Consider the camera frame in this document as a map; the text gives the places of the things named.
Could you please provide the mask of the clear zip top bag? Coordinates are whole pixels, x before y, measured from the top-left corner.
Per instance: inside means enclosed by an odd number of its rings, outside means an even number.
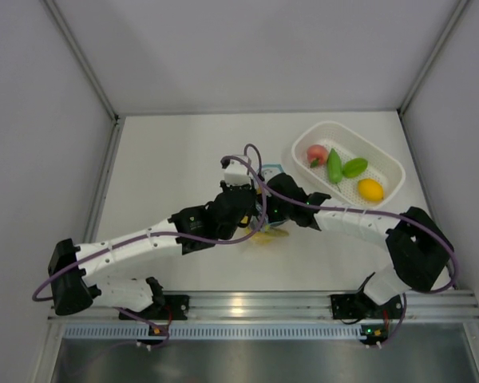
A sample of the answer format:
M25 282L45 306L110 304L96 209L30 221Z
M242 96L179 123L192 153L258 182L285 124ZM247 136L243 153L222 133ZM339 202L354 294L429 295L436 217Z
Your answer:
M261 168L261 173L259 175L259 178L262 179L264 183L267 183L269 180L271 180L275 176L282 173L284 173L284 170L281 164L264 164ZM257 209L257 214L251 216L250 221L247 227L245 228L245 233L250 234L257 228L259 224L259 219L261 218L261 215L263 213L262 192L264 192L267 197L267 201L265 203L266 215L264 216L262 227L258 231L266 230L269 227L284 229L283 225L287 222L286 219L272 220L269 218L269 202L271 198L270 192L262 189L255 180L253 181L253 185L255 187L256 197L257 197L257 202L255 204L255 207Z

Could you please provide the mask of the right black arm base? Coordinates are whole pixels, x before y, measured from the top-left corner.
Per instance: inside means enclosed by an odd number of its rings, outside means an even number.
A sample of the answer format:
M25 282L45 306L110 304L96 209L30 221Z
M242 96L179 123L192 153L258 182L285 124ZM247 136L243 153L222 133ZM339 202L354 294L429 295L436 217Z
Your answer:
M381 305L376 304L364 293L332 294L330 299L332 318L343 321L399 319L404 308L399 296Z

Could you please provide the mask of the red fake peach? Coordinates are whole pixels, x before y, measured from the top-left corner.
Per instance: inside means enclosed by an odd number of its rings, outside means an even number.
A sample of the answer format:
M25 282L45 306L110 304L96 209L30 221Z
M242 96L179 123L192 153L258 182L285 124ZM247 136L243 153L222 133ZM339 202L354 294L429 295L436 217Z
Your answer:
M327 162L328 156L328 150L320 144L313 144L307 149L307 161L310 168L323 166Z

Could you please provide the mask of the green fake vegetable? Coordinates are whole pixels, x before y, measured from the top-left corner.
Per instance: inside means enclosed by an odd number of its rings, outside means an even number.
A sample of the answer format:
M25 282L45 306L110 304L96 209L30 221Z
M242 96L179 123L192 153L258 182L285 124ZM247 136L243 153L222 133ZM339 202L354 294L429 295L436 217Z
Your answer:
M342 180L342 162L334 148L330 150L327 158L327 175L332 184L338 184Z
M363 174L368 164L368 161L361 157L349 160L342 167L342 175L347 179L353 179Z

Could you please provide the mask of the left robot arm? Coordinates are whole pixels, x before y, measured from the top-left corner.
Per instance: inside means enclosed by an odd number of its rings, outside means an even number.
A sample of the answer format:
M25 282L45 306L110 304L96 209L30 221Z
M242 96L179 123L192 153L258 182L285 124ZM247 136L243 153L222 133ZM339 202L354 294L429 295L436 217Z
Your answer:
M143 231L100 243L59 242L48 267L56 315L109 306L159 317L166 301L153 274L155 260L229 242L256 212L251 185L221 187L213 201L187 207Z

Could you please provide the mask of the yellow fake banana bunch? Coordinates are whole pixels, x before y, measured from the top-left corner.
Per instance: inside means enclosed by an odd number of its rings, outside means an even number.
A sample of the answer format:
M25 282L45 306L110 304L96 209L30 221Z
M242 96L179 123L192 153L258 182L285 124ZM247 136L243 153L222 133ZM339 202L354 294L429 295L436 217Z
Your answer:
M269 243L273 243L274 241L282 238L286 238L289 236L289 233L284 229L279 229L276 227L269 227L263 231L257 231L252 237L248 240L260 245L268 245Z

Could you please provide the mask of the aluminium mounting rail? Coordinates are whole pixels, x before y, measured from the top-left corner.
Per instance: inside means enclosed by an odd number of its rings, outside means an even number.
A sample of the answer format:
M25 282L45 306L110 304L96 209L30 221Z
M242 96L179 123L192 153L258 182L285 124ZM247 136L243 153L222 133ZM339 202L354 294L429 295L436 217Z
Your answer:
M332 322L347 305L338 291L170 291L156 320ZM479 305L473 292L406 294L406 319L415 322L477 322Z

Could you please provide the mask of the yellow fake lemon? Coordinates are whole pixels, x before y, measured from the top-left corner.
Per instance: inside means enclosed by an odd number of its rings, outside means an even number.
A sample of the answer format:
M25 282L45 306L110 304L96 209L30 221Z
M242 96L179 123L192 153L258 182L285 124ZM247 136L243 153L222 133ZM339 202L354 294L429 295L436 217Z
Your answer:
M357 183L359 195L369 202L380 202L384 200L384 189L382 185L373 179L359 180Z

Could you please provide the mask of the white perforated plastic basket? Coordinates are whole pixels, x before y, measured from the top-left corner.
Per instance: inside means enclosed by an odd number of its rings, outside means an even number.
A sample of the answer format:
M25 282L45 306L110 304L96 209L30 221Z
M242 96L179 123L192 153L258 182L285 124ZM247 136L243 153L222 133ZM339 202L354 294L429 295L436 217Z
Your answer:
M305 131L293 143L291 155L303 178L351 205L382 207L406 180L395 158L335 121Z

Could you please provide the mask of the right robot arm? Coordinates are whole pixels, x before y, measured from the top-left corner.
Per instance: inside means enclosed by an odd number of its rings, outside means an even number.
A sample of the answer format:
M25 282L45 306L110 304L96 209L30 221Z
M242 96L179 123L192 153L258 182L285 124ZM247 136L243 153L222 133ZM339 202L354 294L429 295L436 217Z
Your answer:
M434 294L453 282L433 286L448 262L457 263L454 249L425 211L410 207L396 214L354 207L322 192L307 194L286 173L262 184L282 215L300 227L349 235L386 251L390 264L367 277L358 289L356 305L367 317L384 310L392 298L410 290Z

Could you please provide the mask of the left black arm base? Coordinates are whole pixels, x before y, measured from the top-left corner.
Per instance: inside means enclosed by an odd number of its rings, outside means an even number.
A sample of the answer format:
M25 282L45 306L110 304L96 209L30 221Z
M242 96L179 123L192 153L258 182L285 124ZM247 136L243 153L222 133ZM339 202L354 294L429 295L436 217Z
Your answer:
M141 312L127 310L129 314L150 321L177 320L186 321L189 309L190 296L186 294L166 294L164 303L153 303Z

